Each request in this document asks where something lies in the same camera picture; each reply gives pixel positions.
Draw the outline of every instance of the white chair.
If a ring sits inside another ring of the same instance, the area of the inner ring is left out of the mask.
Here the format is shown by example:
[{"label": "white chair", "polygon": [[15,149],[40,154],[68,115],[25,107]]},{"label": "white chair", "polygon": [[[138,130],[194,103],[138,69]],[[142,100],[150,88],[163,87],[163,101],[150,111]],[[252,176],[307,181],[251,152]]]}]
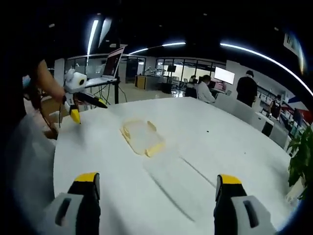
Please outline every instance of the white chair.
[{"label": "white chair", "polygon": [[266,123],[266,120],[264,118],[261,118],[259,115],[254,113],[252,120],[251,120],[251,126],[253,126],[258,131],[262,132],[265,126],[265,123]]},{"label": "white chair", "polygon": [[256,114],[250,106],[235,99],[235,107],[232,115],[251,125],[252,119]]},{"label": "white chair", "polygon": [[286,128],[280,127],[278,124],[275,124],[273,126],[272,132],[269,135],[269,138],[282,148],[285,148],[288,138],[288,130]]},{"label": "white chair", "polygon": [[173,79],[172,80],[172,85],[179,87],[179,80]]},{"label": "white chair", "polygon": [[235,101],[235,99],[227,95],[219,94],[213,105],[219,109],[224,110],[225,112],[228,112],[229,114],[232,114],[235,107]]}]

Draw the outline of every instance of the laptop screen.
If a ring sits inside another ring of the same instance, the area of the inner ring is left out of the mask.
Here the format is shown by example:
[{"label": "laptop screen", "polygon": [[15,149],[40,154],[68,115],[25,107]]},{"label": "laptop screen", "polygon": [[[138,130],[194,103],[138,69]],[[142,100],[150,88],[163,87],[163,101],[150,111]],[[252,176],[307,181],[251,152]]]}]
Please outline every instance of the laptop screen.
[{"label": "laptop screen", "polygon": [[116,70],[118,68],[119,61],[122,57],[124,47],[111,52],[107,58],[106,65],[104,67],[103,75],[104,76],[113,76],[115,77]]}]

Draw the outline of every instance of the curved ceiling light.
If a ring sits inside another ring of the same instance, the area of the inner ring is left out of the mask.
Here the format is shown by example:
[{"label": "curved ceiling light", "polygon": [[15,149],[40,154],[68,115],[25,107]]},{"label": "curved ceiling light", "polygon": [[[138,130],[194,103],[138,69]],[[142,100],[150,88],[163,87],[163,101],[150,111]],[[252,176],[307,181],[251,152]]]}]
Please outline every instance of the curved ceiling light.
[{"label": "curved ceiling light", "polygon": [[135,53],[138,53],[138,52],[141,52],[141,51],[145,51],[145,50],[148,50],[148,48],[144,48],[144,49],[141,49],[141,50],[133,51],[132,53],[129,53],[129,55],[132,55],[132,54],[135,54]]},{"label": "curved ceiling light", "polygon": [[313,96],[313,92],[311,91],[311,89],[301,80],[300,77],[298,77],[294,72],[292,72],[290,69],[288,69],[287,67],[283,66],[281,63],[277,62],[276,60],[273,60],[272,58],[269,58],[268,56],[266,55],[263,55],[261,53],[258,53],[256,51],[253,51],[253,50],[250,50],[250,49],[247,49],[247,48],[244,48],[244,47],[239,47],[239,46],[235,46],[235,45],[231,45],[231,44],[226,44],[226,43],[220,43],[221,46],[224,46],[224,47],[231,47],[231,48],[236,48],[236,49],[239,49],[239,50],[244,50],[244,51],[247,51],[247,52],[250,52],[252,54],[255,54],[255,55],[258,55],[258,56],[261,56],[263,57],[264,59],[267,59],[275,64],[277,64],[279,67],[283,68],[284,70],[286,70],[288,73],[290,73],[295,79],[298,80],[298,82],[301,83],[301,85],[307,89],[307,91]]},{"label": "curved ceiling light", "polygon": [[168,44],[163,44],[163,47],[168,47],[168,46],[176,46],[176,45],[185,45],[185,42],[181,42],[181,43],[168,43]]},{"label": "curved ceiling light", "polygon": [[98,22],[99,22],[98,20],[93,21],[91,32],[90,32],[90,37],[89,37],[89,42],[88,42],[87,55],[90,55],[91,44],[93,41],[94,33],[96,32]]}]

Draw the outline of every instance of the person's hand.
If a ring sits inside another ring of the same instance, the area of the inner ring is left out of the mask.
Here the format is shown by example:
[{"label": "person's hand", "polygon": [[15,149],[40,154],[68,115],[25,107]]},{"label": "person's hand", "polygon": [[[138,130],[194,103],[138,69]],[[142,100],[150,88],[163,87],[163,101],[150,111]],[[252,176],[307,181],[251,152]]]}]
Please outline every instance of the person's hand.
[{"label": "person's hand", "polygon": [[55,101],[63,103],[64,88],[52,77],[44,60],[39,63],[37,68],[37,85]]}]

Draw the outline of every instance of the ceiling light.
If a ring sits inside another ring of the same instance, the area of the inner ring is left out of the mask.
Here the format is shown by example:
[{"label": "ceiling light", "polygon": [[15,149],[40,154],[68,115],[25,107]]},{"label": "ceiling light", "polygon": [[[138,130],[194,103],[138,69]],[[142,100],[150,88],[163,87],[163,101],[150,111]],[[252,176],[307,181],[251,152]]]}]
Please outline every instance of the ceiling light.
[{"label": "ceiling light", "polygon": [[224,46],[224,47],[232,47],[232,48],[236,48],[236,49],[239,49],[239,50],[244,50],[244,51],[247,51],[247,52],[250,52],[252,54],[255,54],[255,55],[258,55],[258,56],[261,56],[263,57],[264,59],[267,59],[273,63],[275,63],[276,65],[278,65],[279,67],[283,68],[285,71],[287,71],[288,73],[290,73],[295,79],[298,80],[298,82],[301,83],[301,85],[307,89],[307,91],[313,96],[313,92],[310,90],[310,88],[301,80],[301,78],[299,78],[294,72],[292,72],[290,69],[288,69],[287,67],[283,66],[281,63],[277,62],[276,60],[273,60],[272,58],[269,58],[268,56],[266,55],[263,55],[261,53],[258,53],[256,51],[253,51],[253,50],[250,50],[250,49],[247,49],[247,48],[244,48],[244,47],[239,47],[239,46],[235,46],[235,45],[230,45],[230,44],[226,44],[226,43],[220,43],[221,46]]},{"label": "ceiling light", "polygon": [[93,21],[91,32],[90,32],[90,37],[89,37],[87,55],[90,55],[91,44],[93,41],[94,33],[96,32],[98,22],[99,22],[98,20]]},{"label": "ceiling light", "polygon": [[110,30],[111,24],[112,24],[111,18],[106,18],[103,21],[101,33],[100,33],[100,39],[99,39],[99,46],[101,45],[101,43],[102,43],[103,39],[105,38],[105,36],[107,35],[108,31]]},{"label": "ceiling light", "polygon": [[176,45],[185,45],[185,42],[181,42],[181,43],[169,43],[169,44],[163,44],[163,47],[169,47],[169,46],[176,46]]},{"label": "ceiling light", "polygon": [[132,54],[135,54],[135,53],[138,53],[138,52],[141,52],[141,51],[145,51],[145,50],[147,50],[147,48],[144,48],[144,49],[141,49],[141,50],[133,51],[132,53],[129,53],[129,55],[132,55]]}]

